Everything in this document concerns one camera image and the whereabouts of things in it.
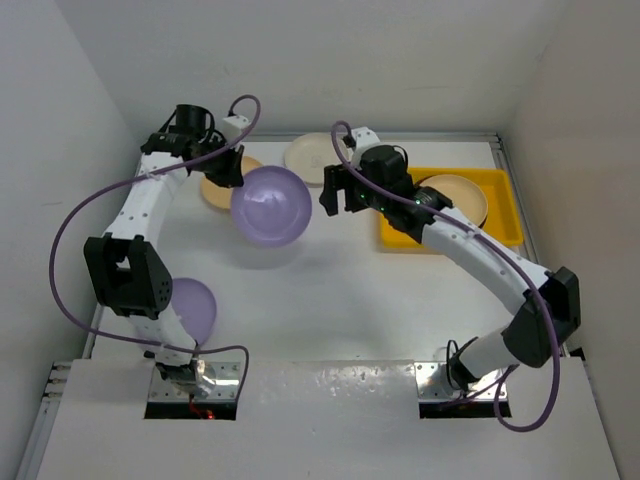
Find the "purple plate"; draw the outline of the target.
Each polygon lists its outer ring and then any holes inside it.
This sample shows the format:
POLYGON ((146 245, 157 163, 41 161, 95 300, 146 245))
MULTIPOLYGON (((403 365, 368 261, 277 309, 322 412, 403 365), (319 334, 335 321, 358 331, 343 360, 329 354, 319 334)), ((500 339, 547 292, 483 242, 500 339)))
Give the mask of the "purple plate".
POLYGON ((217 302, 212 291, 196 279, 174 278, 170 305, 185 331, 198 345, 205 344, 217 317, 217 302))
POLYGON ((296 241, 312 216, 312 199, 305 183, 280 166, 263 166, 244 176, 244 185, 231 194, 231 217, 249 242, 277 248, 296 241))

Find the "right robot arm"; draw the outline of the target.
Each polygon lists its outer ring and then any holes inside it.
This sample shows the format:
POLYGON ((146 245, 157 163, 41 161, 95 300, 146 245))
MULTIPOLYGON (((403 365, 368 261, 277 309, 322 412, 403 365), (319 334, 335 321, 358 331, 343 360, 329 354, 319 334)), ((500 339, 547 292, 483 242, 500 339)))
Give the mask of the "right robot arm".
POLYGON ((405 155, 394 147, 367 149, 358 167, 325 167, 320 203, 328 215, 337 214, 340 195, 346 211, 373 209, 394 229, 447 256, 512 314, 509 324, 473 338, 451 357, 446 373, 451 389, 463 391, 511 365, 540 368, 579 327, 579 284, 571 270, 552 272, 500 244, 449 197, 414 183, 405 155))

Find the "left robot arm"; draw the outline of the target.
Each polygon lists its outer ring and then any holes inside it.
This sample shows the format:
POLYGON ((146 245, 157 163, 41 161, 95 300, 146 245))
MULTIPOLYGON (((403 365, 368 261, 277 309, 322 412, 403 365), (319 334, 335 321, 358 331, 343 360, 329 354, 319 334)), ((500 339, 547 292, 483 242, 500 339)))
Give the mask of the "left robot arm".
POLYGON ((147 341, 161 378, 192 399, 206 398, 214 385, 205 377, 206 362, 194 352, 199 341, 171 304, 173 279, 156 246, 169 206, 192 171, 187 161, 222 149, 222 155, 200 163, 197 170, 223 188, 242 185, 244 147, 235 140, 249 124, 242 115, 228 113, 215 121, 203 107, 178 105, 142 145, 139 179, 120 213, 102 236, 90 237, 84 245, 98 302, 129 320, 147 341))

